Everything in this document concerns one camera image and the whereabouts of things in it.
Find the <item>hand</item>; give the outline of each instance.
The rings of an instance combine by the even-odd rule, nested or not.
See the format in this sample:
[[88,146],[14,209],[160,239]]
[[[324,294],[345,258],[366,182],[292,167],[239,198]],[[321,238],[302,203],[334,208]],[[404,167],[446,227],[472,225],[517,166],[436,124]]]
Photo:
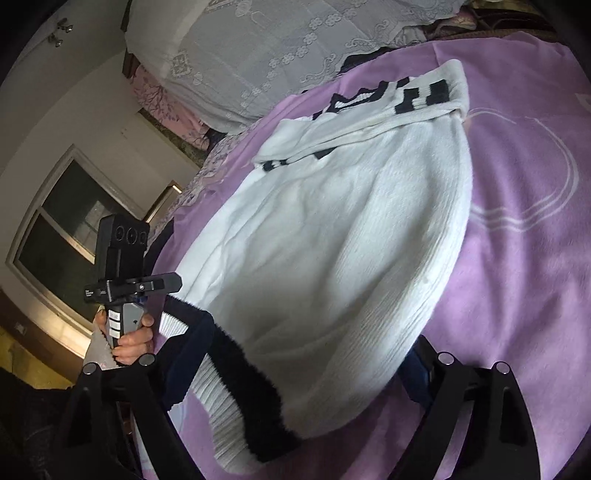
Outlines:
[[[120,364],[131,365],[143,354],[154,351],[154,332],[151,329],[154,319],[150,314],[144,313],[141,322],[141,328],[123,335],[117,341],[119,346],[113,348],[113,356]],[[106,336],[107,315],[104,310],[96,313],[95,323]]]

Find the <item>bed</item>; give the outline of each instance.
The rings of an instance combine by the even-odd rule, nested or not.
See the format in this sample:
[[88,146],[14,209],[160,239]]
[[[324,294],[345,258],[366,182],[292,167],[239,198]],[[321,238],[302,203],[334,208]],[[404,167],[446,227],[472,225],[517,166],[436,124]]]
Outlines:
[[[563,45],[523,33],[427,43],[361,62],[334,82],[282,99],[262,120],[241,125],[244,131],[215,146],[155,230],[154,272],[178,266],[252,171],[251,158],[281,119],[312,115],[335,92],[347,97],[384,78],[422,74],[449,58],[461,59],[470,88],[465,128],[474,191],[460,257],[425,334],[465,363],[490,366],[506,359],[530,410],[542,478],[576,478],[585,472],[581,461],[591,425],[584,194],[591,181],[591,145],[584,133],[591,127],[591,85]],[[152,305],[156,315],[158,308]],[[386,478],[421,415],[394,378],[353,422],[246,478]],[[197,395],[189,392],[171,418],[205,477],[235,478],[216,460]],[[461,430],[438,478],[453,468]],[[155,478],[141,439],[139,445],[144,475]]]

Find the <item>black mount arm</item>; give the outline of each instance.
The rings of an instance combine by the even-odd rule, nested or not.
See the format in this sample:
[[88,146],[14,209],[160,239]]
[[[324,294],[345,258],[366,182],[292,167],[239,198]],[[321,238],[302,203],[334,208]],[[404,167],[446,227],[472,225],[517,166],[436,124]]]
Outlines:
[[534,430],[508,364],[468,367],[421,335],[399,373],[427,411],[389,480],[433,479],[466,401],[474,401],[472,416],[449,480],[539,480]]

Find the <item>white wall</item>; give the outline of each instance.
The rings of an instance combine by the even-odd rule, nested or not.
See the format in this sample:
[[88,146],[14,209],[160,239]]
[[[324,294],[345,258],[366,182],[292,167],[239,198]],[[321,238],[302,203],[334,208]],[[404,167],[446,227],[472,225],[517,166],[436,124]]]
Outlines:
[[56,18],[63,17],[74,25],[72,32],[58,33],[64,41],[61,47],[41,41],[0,86],[0,173],[51,106],[125,48],[120,24],[126,4],[127,0],[69,0],[48,21],[50,25],[40,28],[53,31]]
[[[197,168],[137,115],[139,104],[121,75],[123,52],[71,88],[31,129],[0,176],[0,258],[35,194],[56,162],[76,145],[143,210],[171,180],[187,185]],[[83,356],[89,332],[60,320],[8,268],[0,265],[0,286],[42,330]]]

